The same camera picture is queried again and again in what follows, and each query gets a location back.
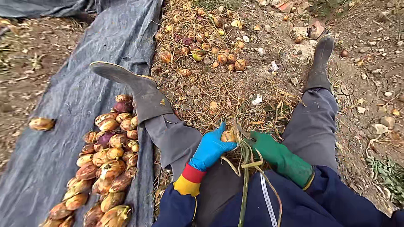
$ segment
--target white stripe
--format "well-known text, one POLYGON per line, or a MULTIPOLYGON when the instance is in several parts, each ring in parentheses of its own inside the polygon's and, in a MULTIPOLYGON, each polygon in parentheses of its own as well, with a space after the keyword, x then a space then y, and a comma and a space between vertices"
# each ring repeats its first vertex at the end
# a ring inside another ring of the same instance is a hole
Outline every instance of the white stripe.
POLYGON ((268 190, 267 190, 267 184, 265 182, 265 178, 264 178, 264 176, 262 174, 260 174, 260 177, 261 177, 262 193, 264 194, 265 203, 267 204, 268 213, 269 213, 269 216, 271 217, 272 227, 278 227, 278 222, 276 221, 275 213, 274 213, 274 211, 272 209, 271 200, 269 199, 268 190))

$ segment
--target trouser leg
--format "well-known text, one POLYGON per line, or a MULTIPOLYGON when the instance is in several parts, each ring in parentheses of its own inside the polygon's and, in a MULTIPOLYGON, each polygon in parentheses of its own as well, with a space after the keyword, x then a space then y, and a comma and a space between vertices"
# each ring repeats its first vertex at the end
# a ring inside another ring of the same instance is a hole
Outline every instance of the trouser leg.
MULTIPOLYGON (((202 135, 188 127, 174 114, 164 114, 144 121, 153 143, 160 148, 162 167, 171 165, 177 180, 196 152, 202 135)), ((239 178, 227 163, 216 162, 207 170, 200 186, 196 223, 198 227, 208 226, 227 202, 242 189, 239 178)))
POLYGON ((328 166, 335 172, 335 115, 337 103, 324 88, 307 90, 292 114, 282 137, 292 153, 312 165, 328 166))

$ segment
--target rubber boot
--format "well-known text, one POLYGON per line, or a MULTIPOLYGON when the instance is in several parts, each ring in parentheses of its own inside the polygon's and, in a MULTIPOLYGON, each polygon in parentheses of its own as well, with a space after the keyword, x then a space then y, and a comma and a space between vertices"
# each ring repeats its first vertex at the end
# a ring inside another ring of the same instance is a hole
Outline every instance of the rubber boot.
POLYGON ((325 88, 331 91, 330 81, 327 78, 327 61, 334 49, 334 38, 324 36, 318 41, 314 51, 313 65, 307 78, 305 91, 311 88, 325 88))
POLYGON ((103 61, 92 62, 90 68, 99 76, 125 84, 132 89, 139 124, 150 118, 173 113, 169 101, 156 88, 157 84, 153 78, 136 75, 119 65, 103 61))

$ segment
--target rubber glove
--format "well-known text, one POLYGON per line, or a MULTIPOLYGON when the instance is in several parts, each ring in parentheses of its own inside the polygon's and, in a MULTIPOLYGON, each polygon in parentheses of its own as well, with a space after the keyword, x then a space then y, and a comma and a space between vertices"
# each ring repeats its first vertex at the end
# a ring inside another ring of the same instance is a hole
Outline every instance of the rubber glove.
POLYGON ((285 145, 276 142, 271 135, 257 131, 251 132, 248 141, 252 150, 259 151, 273 170, 306 189, 313 178, 313 166, 293 154, 285 145))
POLYGON ((212 132, 206 133, 203 137, 189 165, 205 172, 207 168, 219 160, 220 156, 237 147, 236 142, 222 142, 222 133, 226 130, 226 123, 222 122, 220 127, 212 132))

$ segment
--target green glove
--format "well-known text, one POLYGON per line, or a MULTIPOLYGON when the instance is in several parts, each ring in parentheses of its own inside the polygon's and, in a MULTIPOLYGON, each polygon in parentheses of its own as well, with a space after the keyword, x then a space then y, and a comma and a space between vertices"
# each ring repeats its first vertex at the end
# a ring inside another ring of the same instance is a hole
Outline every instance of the green glove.
POLYGON ((269 162, 277 173, 292 180, 303 189, 310 185, 313 167, 289 151, 285 145, 276 142, 271 135, 252 131, 249 145, 253 151, 259 151, 262 158, 269 162))

